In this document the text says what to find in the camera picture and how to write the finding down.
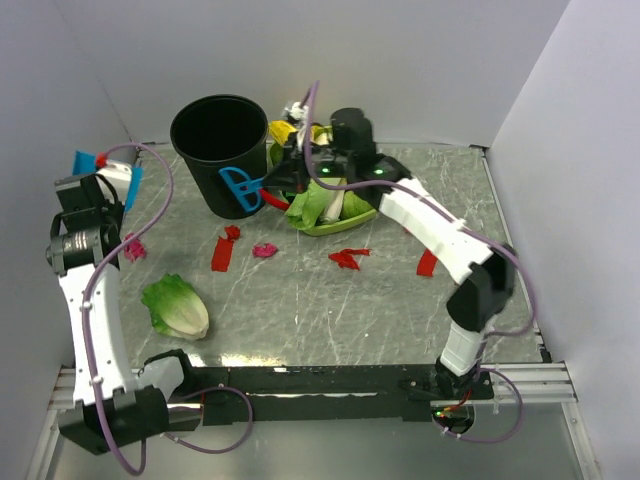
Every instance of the black cup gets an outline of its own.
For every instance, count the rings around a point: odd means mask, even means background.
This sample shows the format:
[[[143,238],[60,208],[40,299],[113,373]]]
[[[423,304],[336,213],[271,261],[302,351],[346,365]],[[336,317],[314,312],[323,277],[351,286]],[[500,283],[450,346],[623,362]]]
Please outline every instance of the black cup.
[[[235,95],[201,98],[173,119],[171,143],[216,215],[238,219],[257,211],[246,212],[218,172],[223,167],[236,167],[252,179],[264,177],[268,131],[264,111],[251,100]],[[261,200],[255,201],[262,206]]]

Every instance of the metal table surface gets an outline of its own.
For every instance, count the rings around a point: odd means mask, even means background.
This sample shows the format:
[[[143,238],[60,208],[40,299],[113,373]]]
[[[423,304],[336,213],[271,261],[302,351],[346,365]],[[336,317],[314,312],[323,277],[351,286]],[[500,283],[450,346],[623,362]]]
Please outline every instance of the metal table surface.
[[[500,241],[504,225],[482,151],[445,146],[387,146],[427,190],[467,225]],[[144,237],[146,259],[121,259],[120,309],[132,365],[182,348],[197,366],[355,365],[433,363],[450,325],[446,300],[454,284],[442,265],[433,278],[416,275],[422,245],[394,221],[378,215],[343,233],[309,237],[290,227],[283,213],[265,206],[229,221],[207,208],[186,165],[169,147],[160,152],[175,177],[173,202]],[[144,176],[123,236],[140,228],[160,207],[166,187],[158,162],[141,156]],[[240,227],[226,273],[212,272],[211,256],[224,226]],[[279,248],[254,258],[256,243]],[[340,269],[327,258],[343,248],[370,248],[360,271]],[[190,282],[209,316],[207,336],[187,341],[157,334],[140,302],[141,290],[165,273]],[[527,317],[520,285],[496,327],[512,329]],[[533,333],[492,340],[486,362],[539,362]]]

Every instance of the red food piece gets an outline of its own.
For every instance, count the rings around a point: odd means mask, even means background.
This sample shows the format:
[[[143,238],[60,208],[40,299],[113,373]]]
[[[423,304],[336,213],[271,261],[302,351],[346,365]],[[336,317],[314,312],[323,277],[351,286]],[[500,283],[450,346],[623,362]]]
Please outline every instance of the red food piece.
[[[336,253],[330,253],[329,259],[336,262],[340,268],[351,268],[353,270],[360,270],[360,266],[356,259],[353,258],[354,255],[369,255],[371,253],[371,249],[369,248],[345,248]]]
[[[227,240],[237,240],[240,238],[240,229],[235,225],[229,225],[224,227],[224,231],[227,234]]]
[[[342,252],[330,253],[329,259],[336,262],[340,266],[340,268],[346,267],[346,268],[351,268],[353,270],[360,270],[360,267],[358,266],[358,262],[356,262],[355,258],[353,258],[348,253],[342,253]]]
[[[436,268],[436,263],[438,263],[438,257],[431,253],[431,250],[427,249],[422,254],[416,273],[423,277],[433,277],[433,271]]]
[[[229,270],[231,263],[231,254],[233,253],[233,242],[240,238],[240,229],[235,225],[224,227],[227,238],[218,237],[216,249],[211,257],[212,272],[226,272]]]
[[[211,271],[226,272],[231,263],[231,253],[233,252],[233,240],[218,237],[216,249],[211,257]]]
[[[262,199],[267,202],[269,205],[279,208],[280,210],[286,212],[289,209],[289,204],[284,200],[280,200],[275,195],[271,195],[264,188],[260,189],[260,196]]]

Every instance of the white panel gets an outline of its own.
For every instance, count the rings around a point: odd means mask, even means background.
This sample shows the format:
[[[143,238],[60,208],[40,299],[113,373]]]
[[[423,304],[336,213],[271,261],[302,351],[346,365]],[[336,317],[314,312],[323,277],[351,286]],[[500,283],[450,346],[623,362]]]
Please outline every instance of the white panel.
[[[381,141],[490,145],[567,0],[56,0],[137,140],[216,93],[270,118],[321,81]]]
[[[44,258],[53,181],[76,148],[126,141],[50,1],[0,0],[0,478],[23,478],[60,364],[72,360],[64,297]]]
[[[622,413],[640,396],[638,18],[638,2],[573,0],[489,151],[545,340],[616,479],[640,472],[640,416]]]

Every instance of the blue clip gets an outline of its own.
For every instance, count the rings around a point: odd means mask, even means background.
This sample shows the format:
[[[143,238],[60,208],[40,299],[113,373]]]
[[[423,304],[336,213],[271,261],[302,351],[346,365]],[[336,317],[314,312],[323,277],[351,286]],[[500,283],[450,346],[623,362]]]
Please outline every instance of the blue clip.
[[[81,173],[93,173],[96,171],[96,156],[91,153],[81,152],[76,150],[76,156],[73,162],[72,175],[79,175]],[[133,207],[133,202],[138,194],[140,188],[140,181],[142,180],[142,167],[131,167],[131,184],[129,185],[129,193],[124,204],[124,211],[128,212]]]
[[[262,188],[262,178],[252,180],[251,177],[247,175],[247,172],[236,167],[224,167],[218,172],[245,212],[255,212],[262,206],[262,196],[259,193],[259,190]],[[234,181],[231,176],[231,172],[235,172],[240,175],[244,181]],[[255,202],[253,205],[247,200],[249,195],[255,195]]]

